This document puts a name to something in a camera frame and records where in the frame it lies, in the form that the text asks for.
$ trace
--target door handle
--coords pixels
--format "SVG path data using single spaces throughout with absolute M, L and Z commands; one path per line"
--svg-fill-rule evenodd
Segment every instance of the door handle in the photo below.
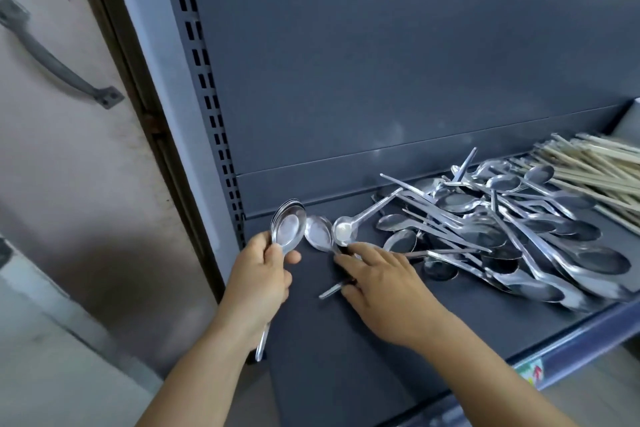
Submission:
M 14 33 L 29 54 L 53 75 L 76 90 L 91 96 L 104 108 L 112 108 L 124 99 L 123 94 L 113 86 L 96 88 L 62 64 L 29 33 L 27 29 L 29 17 L 29 12 L 15 0 L 0 0 L 0 24 Z

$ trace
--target sticker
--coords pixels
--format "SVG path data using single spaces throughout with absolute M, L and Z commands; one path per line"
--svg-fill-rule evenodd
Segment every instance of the sticker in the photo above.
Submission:
M 523 377 L 526 381 L 537 387 L 542 380 L 545 379 L 545 367 L 542 364 L 542 358 L 533 360 L 516 368 L 516 373 Z

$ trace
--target hand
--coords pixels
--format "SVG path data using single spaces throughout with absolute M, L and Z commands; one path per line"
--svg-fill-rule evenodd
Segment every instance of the hand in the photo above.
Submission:
M 257 234 L 237 256 L 212 322 L 213 328 L 225 328 L 247 353 L 257 347 L 265 326 L 289 297 L 292 277 L 284 260 L 297 264 L 302 258 L 298 252 L 283 257 L 280 245 L 269 242 L 269 232 Z
M 357 281 L 342 287 L 342 295 L 380 339 L 419 350 L 449 312 L 403 255 L 368 243 L 349 245 L 349 251 L 362 260 L 335 255 L 335 262 Z

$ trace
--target bundle of chopsticks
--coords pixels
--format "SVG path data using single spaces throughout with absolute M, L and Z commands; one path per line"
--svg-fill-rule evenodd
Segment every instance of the bundle of chopsticks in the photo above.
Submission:
M 525 169 L 552 165 L 552 184 L 594 197 L 597 211 L 640 235 L 640 148 L 609 136 L 579 133 L 566 140 L 553 133 L 527 158 L 512 162 Z

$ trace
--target forearm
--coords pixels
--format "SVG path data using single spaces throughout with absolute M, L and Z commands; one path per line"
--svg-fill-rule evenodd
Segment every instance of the forearm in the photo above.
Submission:
M 222 427 L 248 354 L 213 324 L 178 362 L 136 427 Z
M 453 314 L 430 328 L 417 349 L 474 427 L 575 427 Z

